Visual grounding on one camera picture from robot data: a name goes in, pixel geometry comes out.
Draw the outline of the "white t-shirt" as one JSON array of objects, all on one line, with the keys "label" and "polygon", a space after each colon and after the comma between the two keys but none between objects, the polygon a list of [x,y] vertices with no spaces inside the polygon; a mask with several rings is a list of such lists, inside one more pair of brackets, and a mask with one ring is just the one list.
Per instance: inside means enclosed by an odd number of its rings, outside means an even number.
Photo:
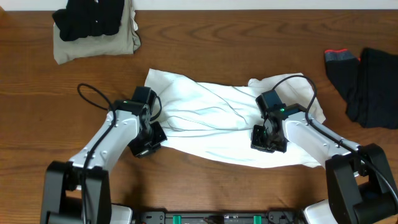
[{"label": "white t-shirt", "polygon": [[256,98],[274,88],[286,105],[307,106],[313,88],[302,73],[262,80],[252,78],[246,86],[226,86],[150,69],[145,85],[160,97],[154,109],[161,112],[157,121],[167,136],[165,147],[213,161],[257,168],[319,165],[295,144],[289,144],[285,153],[251,148],[252,129],[263,123]]}]

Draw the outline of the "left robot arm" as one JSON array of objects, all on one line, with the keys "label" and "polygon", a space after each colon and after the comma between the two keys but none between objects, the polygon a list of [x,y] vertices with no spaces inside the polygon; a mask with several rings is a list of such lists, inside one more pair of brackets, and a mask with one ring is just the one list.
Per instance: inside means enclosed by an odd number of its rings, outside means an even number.
[{"label": "left robot arm", "polygon": [[90,142],[66,162],[46,170],[41,223],[132,223],[133,211],[111,201],[109,175],[126,147],[142,158],[166,136],[152,113],[153,100],[117,100]]}]

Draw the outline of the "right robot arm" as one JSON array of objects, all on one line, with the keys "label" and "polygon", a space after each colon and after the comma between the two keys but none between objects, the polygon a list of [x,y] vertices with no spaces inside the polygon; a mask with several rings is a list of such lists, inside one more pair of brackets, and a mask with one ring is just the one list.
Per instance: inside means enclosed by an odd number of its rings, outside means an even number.
[{"label": "right robot arm", "polygon": [[253,128],[253,149],[286,155],[296,144],[326,171],[328,201],[307,207],[307,222],[376,223],[397,214],[397,186],[381,147],[339,136],[299,104],[258,107],[264,122]]}]

